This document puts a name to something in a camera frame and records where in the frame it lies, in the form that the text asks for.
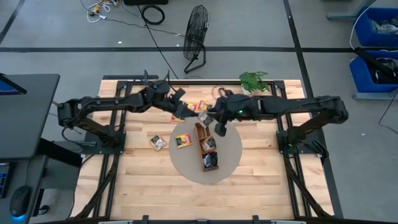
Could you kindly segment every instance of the green plant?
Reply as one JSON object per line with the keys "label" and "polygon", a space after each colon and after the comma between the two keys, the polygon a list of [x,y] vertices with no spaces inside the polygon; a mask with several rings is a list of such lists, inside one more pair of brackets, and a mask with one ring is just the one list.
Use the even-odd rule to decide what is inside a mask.
{"label": "green plant", "polygon": [[252,93],[256,90],[269,91],[269,86],[261,80],[266,72],[244,72],[239,76],[242,87],[248,92]]}

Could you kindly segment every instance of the wooden tabletop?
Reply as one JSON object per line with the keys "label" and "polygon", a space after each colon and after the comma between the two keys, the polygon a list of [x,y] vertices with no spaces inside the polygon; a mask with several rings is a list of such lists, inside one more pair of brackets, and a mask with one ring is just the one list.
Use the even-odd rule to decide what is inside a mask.
{"label": "wooden tabletop", "polygon": [[[99,96],[114,96],[117,82],[103,80]],[[300,80],[285,80],[285,85],[288,98],[304,97]],[[215,102],[214,97],[218,97],[214,85],[174,86],[178,87],[187,92],[182,100],[189,103],[199,103],[200,100]],[[242,93],[239,85],[223,87]],[[132,92],[141,88],[135,86]],[[110,116],[109,111],[97,112],[93,119],[109,124]],[[294,125],[300,125],[309,118],[308,113],[292,115]],[[156,108],[142,114],[127,114],[126,148],[119,161],[112,219],[140,220],[143,215],[149,215],[151,220],[250,220],[253,215],[259,215],[263,220],[293,219],[285,165],[275,135],[276,120],[235,123],[243,144],[238,167],[221,182],[203,185],[178,173],[170,160],[167,146],[157,152],[149,144],[149,139],[155,135],[162,136],[166,141],[170,139],[177,125],[170,119],[171,114]],[[95,192],[102,158],[101,155],[94,156],[81,168],[72,215],[76,215]],[[315,154],[301,154],[300,158],[308,190],[326,212],[333,214],[320,159]],[[303,215],[302,199],[297,188],[296,192],[300,214]]]}

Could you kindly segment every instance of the blue bin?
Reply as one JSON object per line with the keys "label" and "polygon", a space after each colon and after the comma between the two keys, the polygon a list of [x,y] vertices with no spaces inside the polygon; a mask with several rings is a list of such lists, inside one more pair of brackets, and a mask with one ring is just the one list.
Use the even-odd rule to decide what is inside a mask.
{"label": "blue bin", "polygon": [[[367,50],[369,55],[374,58],[393,58],[398,60],[398,52],[388,52],[385,50]],[[354,82],[358,93],[389,93],[398,88],[398,84],[376,84],[373,82],[366,62],[356,57],[350,64],[349,68],[353,74]]]}
{"label": "blue bin", "polygon": [[359,19],[355,31],[363,46],[398,47],[398,34],[378,34],[371,20],[379,22],[398,17],[398,9],[370,8]]}

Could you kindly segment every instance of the gray floor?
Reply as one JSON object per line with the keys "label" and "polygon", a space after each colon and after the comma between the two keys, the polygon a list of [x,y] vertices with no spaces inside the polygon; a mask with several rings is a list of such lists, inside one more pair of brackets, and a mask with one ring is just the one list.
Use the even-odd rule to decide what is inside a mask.
{"label": "gray floor", "polygon": [[[89,6],[93,1],[84,2]],[[328,21],[325,16],[327,12],[353,9],[360,1],[289,2],[302,47],[349,47],[353,21]],[[294,46],[281,0],[170,0],[168,5],[161,6],[165,22],[155,28],[183,34],[190,11],[198,4],[203,4],[211,14],[206,46]],[[376,5],[398,7],[398,1],[379,0]],[[16,6],[16,0],[0,1],[0,30]],[[137,12],[134,7],[127,8]],[[143,25],[121,8],[112,8],[107,16]],[[183,45],[181,37],[161,32],[154,32],[154,36],[162,47]],[[353,43],[358,45],[355,35]],[[26,0],[0,47],[154,47],[154,44],[145,29],[107,21],[89,24],[79,0]],[[177,75],[186,77],[182,70],[187,61],[182,53],[164,55]],[[341,206],[345,218],[396,222],[397,136],[377,125],[388,102],[352,100],[354,87],[348,67],[352,58],[353,54],[304,53],[314,94],[341,96],[350,113],[345,124],[324,128]],[[265,70],[270,79],[301,79],[297,56],[292,52],[208,52],[207,61],[190,75],[238,78],[246,70]],[[158,52],[0,53],[0,72],[59,73],[56,101],[95,96],[103,75],[139,75],[144,69],[163,77],[168,67]],[[397,112],[394,103],[383,123],[398,129],[394,117]],[[60,131],[57,119],[49,116],[43,137],[61,140]],[[67,135],[72,139],[83,138],[75,132]],[[46,198],[53,210],[48,220],[65,218],[71,192],[49,194]],[[51,201],[54,195],[66,198],[65,203]]]}

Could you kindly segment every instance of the electric fan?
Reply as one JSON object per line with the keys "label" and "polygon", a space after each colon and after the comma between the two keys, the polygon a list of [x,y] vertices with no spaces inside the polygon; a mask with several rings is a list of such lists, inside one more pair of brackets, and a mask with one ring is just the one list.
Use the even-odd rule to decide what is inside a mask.
{"label": "electric fan", "polygon": [[[208,28],[208,13],[207,9],[200,5],[195,6],[191,12],[188,21],[187,31],[184,40],[184,57],[190,61],[184,69],[185,73],[191,72],[194,69],[200,68],[206,64],[206,48],[203,45],[205,41],[206,31]],[[195,60],[198,60],[198,55],[203,49],[203,63],[194,68],[188,69]]]}

